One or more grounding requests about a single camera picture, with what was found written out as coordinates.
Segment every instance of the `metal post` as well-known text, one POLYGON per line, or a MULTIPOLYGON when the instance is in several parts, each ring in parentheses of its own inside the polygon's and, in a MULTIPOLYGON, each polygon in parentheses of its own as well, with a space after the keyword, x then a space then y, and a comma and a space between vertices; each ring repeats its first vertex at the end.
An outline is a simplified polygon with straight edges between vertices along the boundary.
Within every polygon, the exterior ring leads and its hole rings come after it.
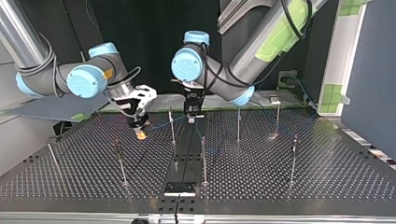
POLYGON ((238 143, 241 139, 241 137, 240 137, 240 131, 241 131, 240 122, 241 122, 241 107, 238 107, 238 143))
POLYGON ((173 145, 175 145, 176 140, 175 140, 175 128, 173 126, 173 118, 172 118, 172 107, 169 109, 169 122, 171 123, 171 129, 172 129, 172 143, 173 145))
POLYGON ((120 163, 120 168, 121 168, 122 178, 123 178, 122 185, 124 187, 126 187, 126 186, 128 186, 128 180, 126 179, 125 169, 124 169, 123 162, 122 162, 122 149, 121 149, 121 143, 120 143, 119 138, 117 138, 114 143, 114 151, 116 153, 116 159, 120 163))
POLYGON ((20 68, 42 64, 49 50, 16 0, 0 1, 0 40, 20 68))
POLYGON ((277 126, 279 125, 279 114, 280 114, 280 103, 277 105, 277 111, 276 111, 276 129, 277 126))
POLYGON ((50 155, 51 155, 53 161, 55 161, 55 163, 58 165, 58 160, 55 157, 55 153, 53 152, 52 145, 50 143, 47 143, 47 146, 49 147, 49 152, 50 152, 50 155))
POLYGON ((59 175, 62 177, 63 175, 62 175, 61 167, 59 166, 58 160, 56 159, 55 152, 53 151, 52 145, 50 143, 47 143, 47 146, 49 147, 50 155, 51 155, 53 161, 55 162, 55 165, 56 165, 56 168, 58 169, 59 175))
POLYGON ((291 166, 290 189, 294 185, 293 178, 294 178, 295 163, 296 163, 296 158, 298 156, 298 152, 300 150, 300 140, 299 140, 299 137, 298 137, 297 134, 294 135, 293 142, 292 142, 292 145, 291 145, 291 150, 292 150, 292 153, 293 153, 293 164, 291 166))
POLYGON ((205 148, 205 137, 202 137, 201 140, 201 149, 202 149, 202 160, 204 162, 204 186, 207 186, 209 183, 207 182, 207 177, 206 177, 206 148, 205 148))

